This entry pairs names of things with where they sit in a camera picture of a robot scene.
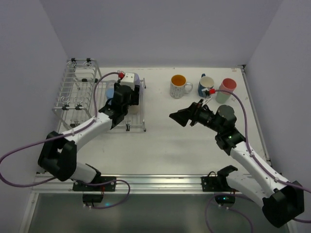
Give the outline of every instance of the metal frame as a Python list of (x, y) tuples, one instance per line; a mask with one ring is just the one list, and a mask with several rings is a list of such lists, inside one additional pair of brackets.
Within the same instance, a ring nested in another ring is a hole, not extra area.
[(96, 78), (102, 76), (99, 66), (94, 59), (67, 60), (59, 87), (56, 102), (52, 108), (65, 130), (73, 124), (81, 124), (91, 118), (90, 107)]
[[(204, 175), (116, 175), (103, 174), (102, 176), (115, 176), (131, 184), (131, 194), (206, 194), (202, 192), (201, 176)], [(50, 174), (37, 175), (35, 182), (51, 178)], [(96, 194), (100, 192), (73, 192), (73, 182), (53, 180), (33, 187), (35, 193), (84, 193)], [(124, 183), (117, 183), (113, 193), (127, 193), (128, 187)]]
[(38, 198), (39, 198), (38, 193), (32, 192), (30, 194), (29, 201), (28, 201), (27, 206), (26, 206), (25, 214), (24, 214), (23, 220), (22, 220), (20, 228), (19, 228), (19, 233), (27, 233), (28, 232), (28, 230), (30, 228), (31, 221), (32, 221), (33, 216), (34, 216), (36, 204), (38, 203)]

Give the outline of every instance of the black clamp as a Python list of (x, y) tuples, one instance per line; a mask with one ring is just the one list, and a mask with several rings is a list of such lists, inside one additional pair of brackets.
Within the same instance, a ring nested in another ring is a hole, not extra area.
[(127, 122), (127, 123), (125, 124), (125, 126), (126, 126), (125, 131), (127, 131), (127, 132), (128, 132), (128, 131), (130, 131), (130, 130), (131, 130), (130, 123), (128, 123), (128, 122)]
[(83, 194), (82, 195), (82, 202), (89, 206), (92, 204), (94, 206), (94, 203), (101, 203), (104, 199), (104, 195), (100, 194)]
[(76, 61), (76, 59), (73, 57), (73, 58), (71, 58), (71, 62), (72, 62), (72, 68), (76, 68), (76, 65), (77, 65), (77, 61)]
[(74, 109), (75, 109), (75, 110), (82, 110), (81, 108), (82, 108), (82, 105), (81, 105), (81, 104), (77, 104), (77, 106), (75, 106)]
[(73, 184), (72, 190), (75, 192), (101, 192), (104, 187), (105, 192), (114, 192), (116, 190), (116, 182), (114, 182), (114, 180), (116, 179), (115, 176), (99, 176), (92, 181), (92, 183), (105, 183), (111, 181), (110, 183), (101, 186), (89, 186), (77, 181)]
[(63, 110), (63, 111), (67, 111), (67, 110), (68, 110), (67, 107), (69, 107), (69, 105), (65, 103), (64, 106), (62, 107), (62, 110)]
[(203, 192), (231, 192), (233, 189), (227, 183), (227, 176), (238, 169), (232, 165), (226, 166), (217, 172), (217, 176), (202, 176)]
[(192, 110), (193, 119), (190, 123), (191, 126), (194, 126), (198, 122), (198, 117), (202, 111), (202, 104), (203, 99), (200, 99), (200, 101), (196, 104), (195, 108)]
[(79, 125), (80, 125), (79, 123), (71, 123), (69, 126), (72, 127), (72, 128), (75, 128), (75, 127), (77, 127)]

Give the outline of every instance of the green cup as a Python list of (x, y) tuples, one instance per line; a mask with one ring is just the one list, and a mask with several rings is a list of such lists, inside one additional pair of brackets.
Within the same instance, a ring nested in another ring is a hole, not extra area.
[[(223, 80), (222, 84), (219, 87), (219, 90), (231, 91), (233, 92), (237, 87), (237, 83), (230, 78), (226, 78)], [(216, 101), (220, 104), (224, 104), (229, 98), (231, 94), (227, 92), (218, 91), (216, 95)]]

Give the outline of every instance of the white wall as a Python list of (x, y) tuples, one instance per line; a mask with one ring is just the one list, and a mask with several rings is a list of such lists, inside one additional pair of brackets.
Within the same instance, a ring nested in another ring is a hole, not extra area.
[[(273, 166), (311, 188), (310, 0), (284, 0), (246, 74)], [(301, 218), (311, 219), (310, 194), (305, 203)]]
[(69, 57), (111, 66), (246, 64), (282, 0), (41, 0)]
[[(51, 108), (66, 58), (38, 0), (0, 1), (0, 155), (53, 129)], [(5, 159), (1, 173), (16, 183), (32, 182), (41, 148)], [(29, 192), (0, 182), (0, 232), (18, 232)]]

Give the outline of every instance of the red connector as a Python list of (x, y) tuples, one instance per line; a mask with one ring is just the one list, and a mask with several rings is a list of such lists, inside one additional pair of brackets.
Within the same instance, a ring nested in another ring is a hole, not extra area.
[(215, 91), (215, 89), (210, 89), (209, 90), (209, 94), (211, 95), (211, 94), (215, 94), (216, 93), (216, 91)]
[(118, 75), (118, 77), (119, 77), (120, 79), (123, 79), (123, 78), (125, 77), (124, 72), (120, 72), (119, 75)]

